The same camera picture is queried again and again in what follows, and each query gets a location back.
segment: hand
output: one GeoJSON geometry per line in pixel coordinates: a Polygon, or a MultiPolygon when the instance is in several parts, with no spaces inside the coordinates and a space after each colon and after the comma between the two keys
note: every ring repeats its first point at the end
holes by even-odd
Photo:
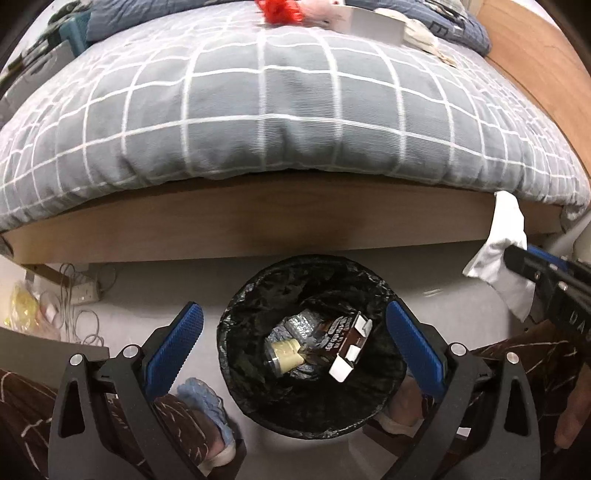
{"type": "Polygon", "coordinates": [[[566,410],[558,419],[554,442],[557,447],[569,448],[591,414],[591,368],[587,364],[579,374],[570,393],[566,410]]]}

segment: gray plaid comforter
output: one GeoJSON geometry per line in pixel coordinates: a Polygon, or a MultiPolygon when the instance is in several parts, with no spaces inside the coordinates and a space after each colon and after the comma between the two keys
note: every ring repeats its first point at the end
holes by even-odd
{"type": "Polygon", "coordinates": [[[0,231],[189,177],[287,168],[387,175],[568,206],[587,177],[558,128],[477,53],[265,28],[252,2],[98,43],[0,131],[0,231]]]}

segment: trash can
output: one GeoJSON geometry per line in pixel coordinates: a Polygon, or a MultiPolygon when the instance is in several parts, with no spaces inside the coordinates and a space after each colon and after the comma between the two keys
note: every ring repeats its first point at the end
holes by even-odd
{"type": "Polygon", "coordinates": [[[406,364],[385,324],[394,299],[387,283],[344,257],[302,255],[265,268],[236,293],[222,315],[217,346],[228,390],[242,412],[274,432],[329,439],[352,432],[396,392],[406,364]],[[358,363],[338,383],[324,373],[277,378],[265,364],[265,340],[286,317],[309,309],[325,319],[361,312],[374,328],[358,363]]]}

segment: wall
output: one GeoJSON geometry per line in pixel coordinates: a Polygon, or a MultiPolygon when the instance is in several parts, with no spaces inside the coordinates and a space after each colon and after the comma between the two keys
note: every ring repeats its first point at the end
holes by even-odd
{"type": "Polygon", "coordinates": [[[553,24],[556,28],[558,28],[558,25],[556,25],[554,20],[552,20],[552,17],[548,14],[548,12],[546,10],[544,10],[544,8],[535,0],[513,0],[513,1],[515,3],[522,5],[523,7],[526,7],[527,10],[530,10],[533,13],[535,13],[536,15],[539,15],[544,20],[546,20],[547,22],[553,24]]]}
{"type": "Polygon", "coordinates": [[[47,22],[50,17],[57,12],[65,4],[70,3],[72,0],[55,0],[49,7],[47,7],[39,17],[33,22],[33,25],[27,30],[27,33],[23,36],[17,47],[10,55],[7,65],[10,64],[25,48],[30,47],[35,43],[41,32],[45,30],[47,22]]]}

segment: gray floor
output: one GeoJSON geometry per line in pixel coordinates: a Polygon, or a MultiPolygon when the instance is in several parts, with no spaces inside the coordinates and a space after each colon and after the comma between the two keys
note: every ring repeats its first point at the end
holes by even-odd
{"type": "MultiPolygon", "coordinates": [[[[480,245],[470,242],[344,255],[387,280],[417,317],[436,325],[448,342],[475,348],[521,331],[521,325],[511,319],[489,286],[462,277],[462,268],[480,245]]],[[[156,327],[168,324],[188,300],[200,303],[205,329],[177,382],[201,378],[224,399],[248,447],[239,479],[379,479],[395,458],[360,431],[335,440],[283,437],[244,416],[228,393],[217,361],[217,323],[246,280],[276,260],[279,258],[119,264],[114,288],[92,306],[100,316],[100,333],[111,355],[116,355],[129,343],[142,344],[156,327]]],[[[90,330],[84,317],[81,323],[80,333],[90,330]]]]}

